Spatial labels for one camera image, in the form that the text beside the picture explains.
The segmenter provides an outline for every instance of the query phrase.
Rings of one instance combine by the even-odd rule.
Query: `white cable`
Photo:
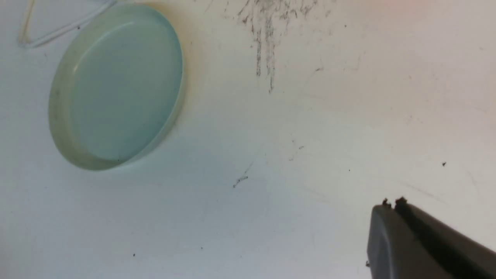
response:
[[[29,0],[28,7],[24,13],[24,21],[21,26],[21,29],[19,31],[19,37],[17,38],[17,42],[19,46],[23,48],[36,48],[38,46],[41,46],[59,36],[62,34],[67,33],[68,31],[78,27],[79,25],[89,21],[93,17],[99,15],[106,9],[108,9],[110,6],[115,4],[116,0],[108,0],[104,2],[98,9],[95,9],[94,11],[88,13],[87,15],[77,19],[73,23],[69,23],[67,25],[62,26],[61,28],[50,32],[46,35],[43,35],[37,39],[31,40],[28,36],[28,29],[29,29],[29,20],[31,19],[31,12],[33,11],[33,6],[36,0]]]

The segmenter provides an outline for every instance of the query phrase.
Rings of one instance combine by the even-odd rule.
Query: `white tabletop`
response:
[[[26,5],[0,3],[0,278],[370,278],[400,196],[496,249],[495,1],[165,0],[184,106],[104,172],[48,127],[79,31],[22,49]]]

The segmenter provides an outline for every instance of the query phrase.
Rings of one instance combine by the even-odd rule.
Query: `petri dish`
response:
[[[72,164],[105,170],[153,150],[179,112],[183,53],[174,28],[146,5],[117,5],[74,39],[57,68],[50,131]]]

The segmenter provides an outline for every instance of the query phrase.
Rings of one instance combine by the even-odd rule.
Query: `dark stain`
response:
[[[265,43],[267,44],[266,48],[266,57],[265,62],[267,63],[267,75],[270,77],[270,87],[269,94],[274,90],[274,78],[275,78],[275,43],[274,43],[274,26],[272,25],[272,17],[268,17],[265,20]]]
[[[261,60],[262,60],[262,30],[256,33],[256,76],[261,75]]]
[[[251,0],[248,0],[248,1],[246,2],[246,4],[243,6],[243,8],[240,10],[240,12],[238,12],[238,16],[239,16],[239,15],[241,15],[241,13],[245,10],[245,8],[248,6],[248,4],[249,4],[249,2],[250,2],[250,1],[251,1]]]
[[[236,181],[236,184],[233,185],[233,188],[236,188],[236,186],[243,180],[246,180],[248,179],[248,176],[242,176],[240,177],[237,181]]]
[[[248,166],[248,168],[245,170],[245,172],[243,173],[243,176],[238,178],[238,180],[236,181],[236,184],[233,185],[233,188],[236,188],[236,186],[243,180],[246,180],[248,179],[248,176],[247,176],[247,173],[248,171],[251,169],[251,166],[253,166],[253,163],[255,163],[255,161],[251,162],[250,165]]]
[[[315,7],[315,5],[317,5],[317,0],[313,0],[312,4],[305,6],[303,6],[303,1],[302,1],[300,12],[303,14],[305,18],[307,18],[308,13],[313,9],[313,7]]]
[[[205,9],[205,11],[203,13],[206,13],[208,11],[208,9],[210,9],[210,6],[212,6],[212,3],[214,3],[214,0],[210,1],[210,3],[207,6],[207,9]]]

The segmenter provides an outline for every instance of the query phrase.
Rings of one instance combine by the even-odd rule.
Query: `scratch mark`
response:
[[[359,71],[360,70],[360,62],[361,61],[362,61],[362,56],[360,55],[360,56],[358,56],[357,65],[354,68],[352,68],[352,70]]]
[[[479,199],[481,199],[481,192],[479,191],[479,185],[478,185],[479,183],[477,181],[475,181],[475,178],[470,171],[467,171],[467,174],[470,177],[470,181],[472,182],[472,185],[474,186],[475,191],[477,192],[477,196],[479,197]]]
[[[207,9],[203,12],[204,14],[210,9],[210,6],[212,6],[212,3],[214,3],[214,0],[210,1],[210,4],[208,4]]]
[[[429,193],[429,192],[427,192],[427,191],[424,191],[424,190],[422,190],[422,189],[420,189],[420,188],[418,188],[418,187],[415,187],[415,186],[413,186],[413,185],[412,185],[412,184],[410,184],[410,183],[403,182],[403,181],[398,181],[398,182],[399,182],[401,185],[403,185],[403,186],[405,186],[405,187],[407,187],[407,188],[410,188],[410,189],[412,189],[412,190],[415,190],[415,191],[417,191],[417,192],[419,192],[419,193],[421,193],[421,194],[423,194],[423,195],[425,195],[425,196],[428,196],[428,197],[430,197],[430,198],[432,198],[432,199],[434,199],[434,200],[436,200],[436,201],[438,201],[438,202],[440,202],[440,203],[446,204],[446,202],[445,202],[445,201],[441,200],[441,199],[440,199],[440,198],[438,198],[437,196],[434,196],[433,194],[431,194],[431,193]]]
[[[311,73],[311,75],[307,78],[307,80],[305,81],[305,85],[307,85],[307,84],[308,84],[308,82],[311,80],[311,78],[313,77],[313,75],[314,75],[316,72],[318,72],[318,71],[323,71],[323,70],[324,70],[324,67],[320,67],[320,68],[315,69],[315,70]]]

